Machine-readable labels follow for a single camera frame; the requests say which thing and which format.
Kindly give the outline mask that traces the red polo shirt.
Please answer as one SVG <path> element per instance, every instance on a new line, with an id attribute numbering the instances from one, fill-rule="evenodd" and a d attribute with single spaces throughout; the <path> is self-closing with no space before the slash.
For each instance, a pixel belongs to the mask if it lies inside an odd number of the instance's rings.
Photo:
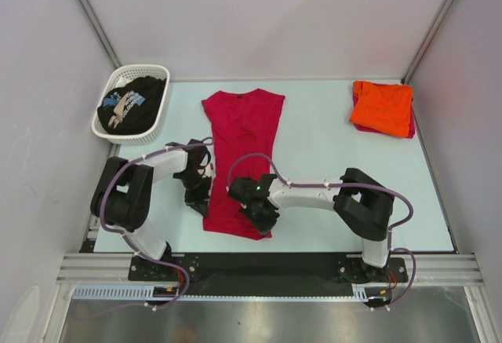
<path id="1" fill-rule="evenodd" d="M 227 196 L 235 177 L 259 180 L 270 171 L 278 125 L 286 97 L 264 89 L 248 93 L 218 91 L 202 101 L 211 125 L 216 177 L 203 229 L 252 240 L 264 238 L 240 213 L 241 205 Z"/>

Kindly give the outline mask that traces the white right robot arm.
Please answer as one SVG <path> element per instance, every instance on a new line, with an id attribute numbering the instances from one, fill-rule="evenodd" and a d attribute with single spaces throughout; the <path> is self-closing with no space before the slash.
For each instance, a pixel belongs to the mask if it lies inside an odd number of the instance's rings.
<path id="1" fill-rule="evenodd" d="M 391 278 L 388 225 L 395 197 L 383 185 L 356 168 L 348 168 L 341 183 L 295 184 L 277 174 L 264 174 L 259 180 L 236 177 L 227 186 L 227 196 L 241 205 L 242 213 L 261 234 L 276 225 L 280 212 L 303 207 L 336 213 L 362 240 L 362 259 L 356 265 L 339 265 L 340 275 L 356 283 Z"/>

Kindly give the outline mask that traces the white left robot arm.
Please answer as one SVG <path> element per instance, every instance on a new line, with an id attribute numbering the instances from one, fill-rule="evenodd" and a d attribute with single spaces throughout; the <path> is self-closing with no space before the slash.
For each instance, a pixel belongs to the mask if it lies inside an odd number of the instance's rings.
<path id="1" fill-rule="evenodd" d="M 171 142 L 162 149 L 127 160 L 110 157 L 90 202 L 90 212 L 106 232 L 120 235 L 133 253 L 146 262 L 155 279 L 172 271 L 188 279 L 187 270 L 173 261 L 172 249 L 149 221 L 154 183 L 170 177 L 184 186 L 184 203 L 206 218 L 213 182 L 212 137 L 192 139 L 187 144 Z"/>

